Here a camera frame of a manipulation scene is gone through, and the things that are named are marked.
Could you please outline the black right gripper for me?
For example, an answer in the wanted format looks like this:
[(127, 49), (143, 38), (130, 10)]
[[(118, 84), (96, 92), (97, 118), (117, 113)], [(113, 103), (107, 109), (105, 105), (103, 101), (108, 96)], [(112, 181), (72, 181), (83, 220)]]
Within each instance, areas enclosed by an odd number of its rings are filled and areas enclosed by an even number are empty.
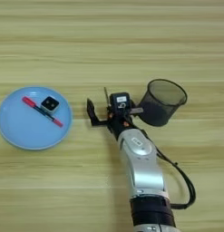
[(107, 121), (100, 121), (95, 114), (93, 102), (87, 99), (87, 113), (91, 120), (92, 126), (106, 126), (113, 134), (115, 139), (118, 139), (123, 131), (137, 129), (134, 125), (131, 115), (143, 113), (143, 108), (120, 109), (115, 111), (112, 107), (107, 108)]

